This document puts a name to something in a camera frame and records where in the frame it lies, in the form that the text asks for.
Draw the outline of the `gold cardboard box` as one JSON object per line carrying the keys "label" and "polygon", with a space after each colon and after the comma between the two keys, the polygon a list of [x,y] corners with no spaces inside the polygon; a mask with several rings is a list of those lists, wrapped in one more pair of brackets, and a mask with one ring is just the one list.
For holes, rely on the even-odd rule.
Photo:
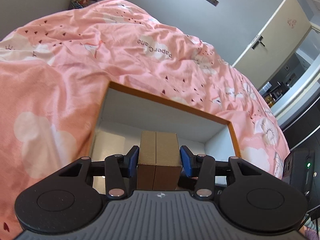
{"label": "gold cardboard box", "polygon": [[174,191],[181,170],[177,135],[142,131],[137,167],[137,189]]}

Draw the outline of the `orange cardboard box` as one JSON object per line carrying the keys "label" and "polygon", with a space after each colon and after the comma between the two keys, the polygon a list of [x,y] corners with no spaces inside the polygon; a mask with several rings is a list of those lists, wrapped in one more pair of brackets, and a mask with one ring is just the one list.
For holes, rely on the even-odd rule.
{"label": "orange cardboard box", "polygon": [[96,123],[92,160],[140,147],[142,131],[175,133],[179,148],[185,145],[193,154],[210,155],[217,161],[241,155],[230,121],[111,82]]}

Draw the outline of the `pink patterned duvet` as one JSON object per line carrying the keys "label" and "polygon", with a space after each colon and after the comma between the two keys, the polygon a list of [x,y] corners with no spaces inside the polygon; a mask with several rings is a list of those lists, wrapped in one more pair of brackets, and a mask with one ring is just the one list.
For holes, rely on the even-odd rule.
{"label": "pink patterned duvet", "polygon": [[21,232],[17,195],[88,152],[110,82],[230,121],[243,158],[282,177],[287,142],[247,77],[198,37],[104,0],[1,40],[1,239]]}

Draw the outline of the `cream room door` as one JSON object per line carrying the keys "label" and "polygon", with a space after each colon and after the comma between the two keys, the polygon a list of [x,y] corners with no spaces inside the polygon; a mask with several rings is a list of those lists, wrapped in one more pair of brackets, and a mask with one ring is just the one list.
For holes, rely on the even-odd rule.
{"label": "cream room door", "polygon": [[297,0],[283,0],[261,31],[233,63],[260,89],[297,50],[311,23]]}

